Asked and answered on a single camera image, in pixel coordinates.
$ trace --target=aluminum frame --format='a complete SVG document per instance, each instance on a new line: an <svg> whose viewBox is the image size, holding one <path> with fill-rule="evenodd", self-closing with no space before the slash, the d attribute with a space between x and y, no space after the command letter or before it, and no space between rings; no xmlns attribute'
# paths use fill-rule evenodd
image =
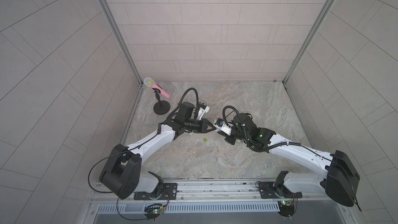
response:
<svg viewBox="0 0 398 224"><path fill-rule="evenodd" d="M301 58L304 56L305 52L307 51L308 47L310 46L312 40L314 39L316 33L318 32L319 28L321 27L327 14L330 12L330 9L333 6L335 1L336 0L326 0L325 1L314 24L312 25L310 31L308 32L307 37L305 38L303 44L301 45L300 50L298 51L298 53L296 55L296 58L293 60L292 65L290 66L288 72L285 75L285 78L283 78L283 80L282 80L284 85L286 85L286 83L289 81L293 71L298 66Z"/></svg>

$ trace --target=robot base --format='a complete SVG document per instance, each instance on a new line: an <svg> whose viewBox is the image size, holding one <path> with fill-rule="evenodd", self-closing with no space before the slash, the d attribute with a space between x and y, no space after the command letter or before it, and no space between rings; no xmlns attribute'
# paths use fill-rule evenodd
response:
<svg viewBox="0 0 398 224"><path fill-rule="evenodd" d="M163 183L163 191L166 191L169 195L169 200L175 200L177 195L177 184L176 183ZM147 192L136 192L134 194L134 200L166 200L166 196L161 194L159 198L152 199L151 193Z"/></svg>

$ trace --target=black cable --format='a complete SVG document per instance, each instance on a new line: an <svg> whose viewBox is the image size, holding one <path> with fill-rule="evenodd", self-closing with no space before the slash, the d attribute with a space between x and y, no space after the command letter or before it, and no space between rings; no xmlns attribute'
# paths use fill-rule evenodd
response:
<svg viewBox="0 0 398 224"><path fill-rule="evenodd" d="M344 170L344 172L346 173L347 178L348 178L348 181L349 181L349 183L350 183L350 185L351 185L351 188L352 188L352 193L354 194L354 197L355 197L355 198L354 198L354 203L358 206L359 211L362 212L362 209L361 209L361 207L360 207L359 204L358 204L358 199L357 199L357 196L356 196L356 194L355 194L354 186L352 185L351 179L350 179L349 174L347 173L346 169L345 169L343 166L341 166L340 164L336 163L336 162L332 163L330 166L333 166L333 165L338 165L338 166L340 166L340 168L342 168L342 169Z"/></svg>
<svg viewBox="0 0 398 224"><path fill-rule="evenodd" d="M120 215L120 217L122 217L123 219L125 219L125 220L146 220L147 219L147 218L144 218L144 219L128 219L128 218L122 216L122 214L120 214L120 212L119 212L119 208L117 207L118 203L119 203L119 197L117 198L117 201L116 201L116 210L117 210L117 213Z"/></svg>
<svg viewBox="0 0 398 224"><path fill-rule="evenodd" d="M119 153L116 153L116 154L107 156L107 157L101 159L100 161L98 161L96 164L93 165L93 167L91 167L91 170L88 172L88 177L87 177L88 186L90 186L90 188L91 188L92 190L94 190L95 192L98 192L98 193L113 193L112 191L99 191L99 190L96 190L95 188L93 188L93 187L91 186L91 183L90 183L90 174L91 174L92 170L94 169L94 167L95 167L97 164L99 164L99 163L101 163L102 161L104 161L105 159L108 159L108 158L110 158L110 157L113 157L113 156L116 156L116 155L120 155L120 154L129 152L129 151L131 151L131 150L134 150L134 149L136 149L136 148L141 147L143 144L145 144L146 142L151 141L152 138L156 137L157 135L158 135L158 134L156 134L155 136L151 137L149 140L143 142L142 144L140 144L140 145L138 145L138 146L136 146L136 147L134 147L134 148L132 148L132 149L129 149L129 150L126 150L126 151L124 151L124 152L119 152Z"/></svg>
<svg viewBox="0 0 398 224"><path fill-rule="evenodd" d="M191 90L193 90L194 92L195 92L195 95L196 95L196 111L195 111L195 114L194 114L194 119L196 119L197 117L198 117L198 114L199 114L199 96L198 96L198 91L195 89L195 88L193 88L193 87L190 87L190 88L188 88L183 94L182 94L182 97L181 97L181 99L180 99L180 102L178 103L178 105L177 105L177 107L167 116L167 118L171 118L171 116L172 116L172 114L173 113L175 113L177 110L178 110L178 108L180 108L180 105L181 105L181 103L182 103L182 101L184 100L184 97L187 95L187 93L189 92L189 91L191 91Z"/></svg>
<svg viewBox="0 0 398 224"><path fill-rule="evenodd" d="M330 159L327 159L326 157L323 157L323 156L319 155L318 153L316 153L316 152L312 151L311 149L308 149L308 148L307 148L307 147L305 147L304 145L301 145L301 147L304 147L304 148L306 148L307 150L309 150L310 152L314 153L314 154L315 154L315 155L317 155L317 156L320 156L320 157L322 157L322 158L324 158L324 159L326 159L326 160L328 160L328 161L331 161Z"/></svg>
<svg viewBox="0 0 398 224"><path fill-rule="evenodd" d="M243 126L242 118L240 117L239 112L236 110L235 107L233 107L233 106L226 106L226 107L224 107L224 108L222 109L222 117L223 117L223 119L224 119L224 122L228 123L228 121L226 120L226 116L225 116L225 110L228 109L228 108L229 108L229 109L232 109L234 112L236 112L236 115L238 116L239 121L240 121L240 125L241 125L241 127L242 127L242 129L243 129L243 134L245 135L245 138L246 138L245 143L248 142L248 141L249 141L249 138L248 138L248 134L247 134L247 132L246 132L246 128L245 128L245 126Z"/></svg>
<svg viewBox="0 0 398 224"><path fill-rule="evenodd" d="M231 113L233 113L233 112L234 112L234 111L232 111L232 112L228 113L227 117L228 117L228 116L230 116L230 115L231 115Z"/></svg>

